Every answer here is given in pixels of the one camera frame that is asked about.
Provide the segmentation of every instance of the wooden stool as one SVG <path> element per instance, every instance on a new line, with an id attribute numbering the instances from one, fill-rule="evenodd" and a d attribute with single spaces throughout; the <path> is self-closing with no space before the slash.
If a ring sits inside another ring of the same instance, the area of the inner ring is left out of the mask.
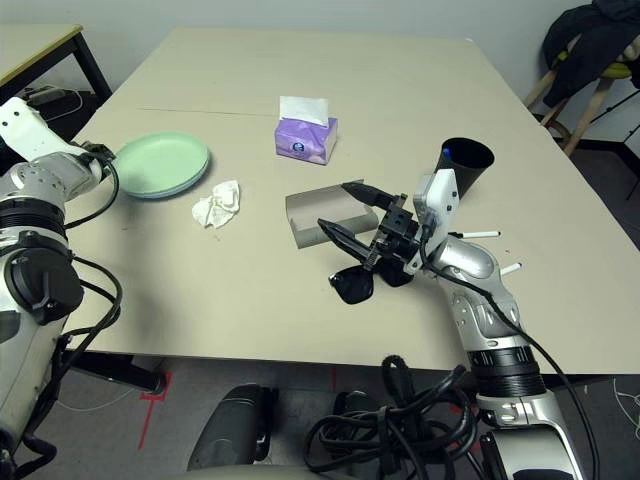
<path id="1" fill-rule="evenodd" d="M 566 51 L 561 52 L 558 55 L 556 65 L 566 60 L 568 56 L 569 54 Z M 524 99 L 525 107 L 527 107 L 529 110 L 531 109 L 536 100 L 547 90 L 547 88 L 551 86 L 556 78 L 556 74 L 557 71 L 555 68 L 553 68 L 540 79 L 537 85 L 533 87 L 533 90 L 531 90 L 529 95 L 527 95 L 527 97 Z M 598 86 L 593 92 L 593 95 L 589 100 L 589 104 L 587 105 L 585 111 L 582 113 L 580 120 L 578 120 L 576 129 L 568 138 L 563 138 L 563 143 L 561 145 L 563 147 L 564 153 L 566 153 L 567 156 L 571 155 L 575 150 L 576 145 L 578 145 L 578 142 L 582 138 L 582 135 L 584 135 L 584 132 L 589 127 L 591 120 L 593 120 L 593 117 L 596 116 L 596 113 L 598 112 L 598 109 L 607 96 L 607 93 L 611 89 L 611 85 L 613 85 L 613 82 L 615 80 L 629 78 L 630 76 L 631 70 L 629 70 L 629 67 L 623 62 L 614 62 L 609 65 L 604 72 L 602 72 L 602 74 L 600 75 Z M 558 131 L 564 130 L 566 132 L 567 129 L 564 128 L 562 124 L 560 124 L 556 119 L 568 102 L 568 98 L 558 102 L 555 107 L 553 107 L 544 117 L 542 117 L 540 125 L 546 128 L 553 127 Z"/>

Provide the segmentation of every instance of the purple tissue box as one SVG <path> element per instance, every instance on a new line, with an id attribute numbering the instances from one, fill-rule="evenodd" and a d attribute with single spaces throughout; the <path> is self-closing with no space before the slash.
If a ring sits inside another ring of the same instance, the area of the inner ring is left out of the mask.
<path id="1" fill-rule="evenodd" d="M 276 153 L 305 162 L 326 165 L 336 144 L 338 119 L 329 118 L 323 127 L 302 120 L 282 118 L 276 128 Z"/>

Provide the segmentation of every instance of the table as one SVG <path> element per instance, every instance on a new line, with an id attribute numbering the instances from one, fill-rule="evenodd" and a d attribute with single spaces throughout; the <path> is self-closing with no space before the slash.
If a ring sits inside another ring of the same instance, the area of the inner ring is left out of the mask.
<path id="1" fill-rule="evenodd" d="M 14 96 L 55 64 L 73 54 L 96 96 L 111 96 L 81 25 L 0 24 L 0 103 Z"/>
<path id="2" fill-rule="evenodd" d="M 330 99 L 340 125 L 328 166 L 275 155 L 279 95 Z M 354 260 L 330 243 L 298 250 L 285 197 L 358 178 L 412 194 L 442 142 L 466 136 L 496 162 L 462 200 L 455 229 L 502 231 L 478 243 L 502 265 L 524 263 L 505 283 L 527 330 L 568 373 L 640 373 L 640 254 L 474 43 L 180 28 L 77 140 L 115 151 L 159 130 L 204 141 L 213 167 L 175 198 L 121 194 L 69 232 L 73 249 L 125 289 L 122 318 L 94 350 L 361 365 L 397 353 L 425 369 L 465 362 L 447 300 L 427 276 L 399 289 L 377 278 L 372 299 L 342 303 L 327 277 Z M 228 179 L 240 183 L 240 212 L 204 230 L 191 206 Z M 68 218 L 98 208 L 108 183 L 71 202 Z M 88 294 L 68 328 L 106 308 Z"/>

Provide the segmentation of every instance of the stack of plates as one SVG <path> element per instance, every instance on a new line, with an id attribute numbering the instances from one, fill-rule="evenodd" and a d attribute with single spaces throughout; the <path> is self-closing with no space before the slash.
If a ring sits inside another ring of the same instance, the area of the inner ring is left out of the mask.
<path id="1" fill-rule="evenodd" d="M 161 132 L 127 143 L 114 165 L 120 188 L 138 198 L 176 195 L 196 183 L 209 164 L 201 141 L 180 132 Z"/>

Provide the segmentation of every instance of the sunglasses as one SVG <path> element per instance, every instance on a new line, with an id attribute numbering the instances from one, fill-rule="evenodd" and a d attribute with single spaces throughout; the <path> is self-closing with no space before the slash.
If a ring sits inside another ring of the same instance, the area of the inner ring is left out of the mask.
<path id="1" fill-rule="evenodd" d="M 364 302 L 373 295 L 373 275 L 379 274 L 392 287 L 409 283 L 413 276 L 403 271 L 404 263 L 393 258 L 380 258 L 373 269 L 362 265 L 345 268 L 329 277 L 329 283 L 349 305 Z"/>

